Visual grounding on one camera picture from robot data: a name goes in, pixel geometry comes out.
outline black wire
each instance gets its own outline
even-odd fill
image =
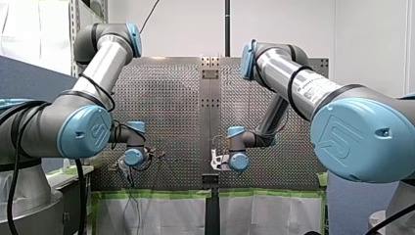
[[[140,133],[140,131],[138,131],[134,128],[131,128],[131,126],[123,124],[123,123],[119,122],[119,120],[116,120],[116,119],[114,120],[114,123],[116,123],[116,125],[113,125],[113,127],[112,127],[114,129],[114,142],[111,144],[111,150],[114,150],[116,145],[118,144],[119,137],[121,136],[121,128],[122,127],[125,127],[127,129],[130,129],[130,130],[134,131],[135,133],[137,133],[138,135],[143,137],[144,140],[146,140],[146,137],[144,135],[142,135]]]
[[[150,166],[152,165],[152,162],[153,162],[153,159],[152,159],[152,158],[150,158],[150,159],[147,161],[147,165],[146,165],[146,166],[144,166],[143,168],[137,168],[137,167],[133,166],[133,167],[132,167],[132,169],[134,169],[135,171],[139,171],[139,172],[141,172],[141,171],[145,171],[145,170],[147,170],[148,168],[150,168]]]
[[[115,109],[115,101],[110,93],[108,93],[102,86],[100,86],[97,82],[95,82],[91,77],[85,75],[84,73],[81,73],[79,76],[82,76],[83,78],[87,79],[91,84],[95,86],[96,89],[102,91],[108,99],[111,101],[111,108],[108,109],[108,112],[112,112]]]
[[[282,125],[281,125],[281,127],[280,127],[280,128],[278,128],[277,133],[279,133],[279,132],[281,132],[281,131],[283,131],[283,130],[284,130],[285,126],[286,126],[286,125],[287,125],[287,123],[288,123],[289,115],[290,115],[290,113],[289,113],[288,111],[286,111],[286,119],[285,119],[285,121],[284,121],[284,124],[282,124]]]
[[[148,20],[149,20],[149,18],[152,16],[152,14],[153,14],[154,10],[156,9],[157,5],[159,4],[159,2],[160,2],[160,0],[157,0],[157,1],[156,1],[155,5],[153,6],[152,11],[150,12],[149,16],[147,16],[146,20],[145,20],[145,21],[144,21],[144,23],[143,23],[143,26],[141,26],[140,33],[142,33],[142,32],[143,32],[144,27],[145,27],[145,26],[146,26],[146,24],[147,24],[147,21],[148,21]]]
[[[415,204],[413,204],[413,205],[403,209],[402,211],[399,211],[399,212],[395,213],[391,217],[385,219],[384,221],[382,221],[381,223],[379,223],[378,225],[376,225],[372,229],[370,229],[365,235],[375,235],[375,234],[377,234],[379,229],[387,226],[388,224],[394,222],[395,220],[401,218],[402,216],[404,216],[408,213],[414,212],[414,211],[415,211]]]
[[[10,117],[13,115],[13,112],[18,112],[20,109],[23,109],[23,107],[25,107],[24,113],[21,115],[21,118],[29,111],[30,108],[36,107],[38,106],[33,114],[30,115],[29,118],[27,118],[22,127],[19,129],[18,131],[18,141],[17,141],[17,145],[16,145],[16,151],[15,151],[15,168],[13,171],[13,177],[12,177],[12,183],[10,185],[10,191],[9,191],[9,197],[7,200],[7,222],[9,225],[9,229],[10,232],[12,233],[12,235],[19,235],[18,230],[16,229],[16,225],[15,222],[13,221],[13,199],[15,197],[15,192],[16,192],[16,186],[18,183],[18,177],[19,177],[19,165],[20,165],[20,149],[22,148],[21,143],[22,143],[22,139],[23,139],[23,133],[25,131],[25,129],[27,128],[28,124],[30,123],[30,121],[34,118],[34,116],[40,111],[42,110],[44,107],[50,105],[49,103],[45,103],[45,102],[40,102],[41,105],[38,105],[38,103],[24,103],[22,105],[19,105],[18,107],[16,107],[15,109],[13,109],[12,111],[10,111],[7,115],[2,116],[2,118],[0,119],[0,124],[3,123],[7,117]]]
[[[114,142],[111,143],[111,150],[114,150],[116,147],[116,144],[118,143],[118,138],[121,136],[121,123],[118,120],[114,120],[114,123],[116,125],[113,125],[114,130]]]
[[[79,179],[79,196],[80,196],[80,215],[79,215],[79,227],[78,234],[83,235],[85,231],[85,219],[86,219],[86,184],[83,177],[82,163],[80,160],[75,160],[76,170]]]

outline gray joint housing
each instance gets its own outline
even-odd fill
[[[241,134],[229,138],[229,155],[246,152],[247,148],[269,147],[274,142],[275,136],[260,136],[252,131],[244,131]]]
[[[29,122],[22,138],[22,149],[34,158],[58,158],[58,135],[65,120],[77,109],[93,105],[85,98],[72,95],[58,97],[51,106],[37,113]],[[0,126],[0,165],[15,161],[15,147],[11,139],[11,126],[16,115]],[[33,158],[21,157],[21,163]]]
[[[88,65],[98,52],[99,39],[105,35],[116,35],[132,47],[126,23],[95,23],[82,29],[76,36],[73,46],[75,61],[81,65]]]
[[[147,160],[147,154],[144,150],[144,143],[146,142],[146,137],[144,133],[136,131],[132,128],[128,128],[124,125],[121,125],[118,128],[113,128],[111,131],[110,143],[125,143],[126,149],[136,149],[139,150],[143,156],[144,161]]]

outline metal frame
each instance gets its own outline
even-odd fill
[[[230,125],[256,127],[273,95],[241,79],[239,62],[238,58],[141,58],[124,68],[115,86],[115,119],[145,121],[147,143],[160,151],[167,150],[160,170],[158,162],[154,162],[149,170],[136,174],[137,187],[200,189],[206,186],[202,183],[203,174],[218,173],[220,187],[318,190],[315,173],[325,169],[308,141],[308,123],[292,111],[277,147],[249,150],[252,165],[246,172],[218,172],[211,168],[212,139],[225,135]],[[327,75],[327,59],[313,59],[311,65]],[[250,112],[241,114],[244,109]],[[225,137],[216,138],[217,155],[223,154],[220,150],[226,145]],[[117,190],[126,185],[116,172],[108,171],[124,149],[120,144],[114,151],[102,153],[102,165],[94,174],[94,190]]]

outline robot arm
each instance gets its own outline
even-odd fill
[[[111,137],[114,104],[110,94],[121,69],[140,56],[140,35],[134,24],[94,24],[83,29],[75,40],[74,58],[87,67],[73,89],[63,92],[28,123],[21,162],[89,158],[101,152]],[[16,140],[10,133],[18,114],[0,125],[0,165],[14,162]],[[118,142],[137,142],[140,138],[126,136],[138,132],[122,131]]]
[[[337,176],[372,183],[413,176],[415,101],[410,97],[394,99],[360,84],[340,86],[308,67],[305,53],[291,45],[250,43],[241,68],[244,79],[276,92],[311,122],[315,154]],[[233,139],[244,139],[246,132],[235,134],[232,128],[230,149],[237,150]]]

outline green tape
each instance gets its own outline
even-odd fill
[[[275,189],[221,189],[219,197],[249,197],[253,195],[279,196],[287,198],[322,198],[320,191],[293,191]]]
[[[133,198],[145,199],[205,199],[210,197],[209,190],[189,190],[189,191],[156,191],[150,189],[121,190],[110,192],[93,192],[99,200],[105,199],[128,199],[129,194]]]
[[[327,187],[327,181],[329,178],[329,174],[327,172],[320,172],[317,173],[318,183],[321,187]]]

